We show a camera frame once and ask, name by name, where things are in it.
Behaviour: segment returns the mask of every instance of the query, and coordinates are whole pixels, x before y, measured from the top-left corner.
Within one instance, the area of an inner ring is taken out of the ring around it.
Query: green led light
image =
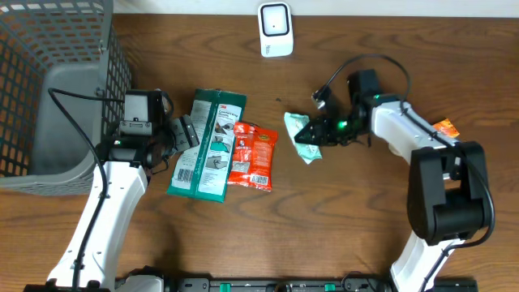
[[[337,129],[344,130],[344,128],[346,128],[347,126],[348,126],[348,122],[347,121],[342,121],[342,122],[339,122],[337,124]]]

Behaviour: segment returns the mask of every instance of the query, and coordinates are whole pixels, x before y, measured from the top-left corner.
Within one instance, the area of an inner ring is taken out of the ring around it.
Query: orange tag
[[[460,132],[456,130],[454,125],[451,123],[451,121],[446,118],[445,120],[441,122],[437,122],[436,124],[432,125],[438,132],[446,135],[449,138],[456,138],[460,135]]]

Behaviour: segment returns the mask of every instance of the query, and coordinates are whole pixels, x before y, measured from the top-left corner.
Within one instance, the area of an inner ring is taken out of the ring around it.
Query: barcode
[[[193,170],[180,169],[177,174],[177,180],[179,182],[190,183],[193,179]]]
[[[251,182],[266,186],[268,183],[268,177],[254,174],[251,176]]]

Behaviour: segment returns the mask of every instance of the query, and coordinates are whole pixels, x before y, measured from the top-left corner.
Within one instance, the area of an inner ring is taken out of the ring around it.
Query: green connector
[[[220,284],[220,292],[230,292],[230,284]]]
[[[335,284],[325,284],[324,285],[324,291],[335,291]]]

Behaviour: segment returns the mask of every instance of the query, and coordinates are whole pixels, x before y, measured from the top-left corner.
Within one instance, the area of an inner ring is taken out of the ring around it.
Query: red snack bag
[[[272,190],[272,154],[277,132],[243,122],[234,124],[233,168],[227,184]]]

